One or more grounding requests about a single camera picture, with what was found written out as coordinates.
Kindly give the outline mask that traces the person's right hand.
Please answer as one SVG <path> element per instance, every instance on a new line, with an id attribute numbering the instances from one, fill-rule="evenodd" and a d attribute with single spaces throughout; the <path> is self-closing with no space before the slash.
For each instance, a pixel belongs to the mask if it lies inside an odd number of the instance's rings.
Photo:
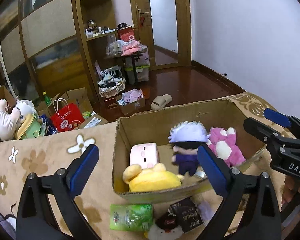
<path id="1" fill-rule="evenodd" d="M 296 180 L 293 177 L 286 176 L 281 204 L 289 203 L 296 192 L 300 193 L 300 185 L 296 185 Z"/>

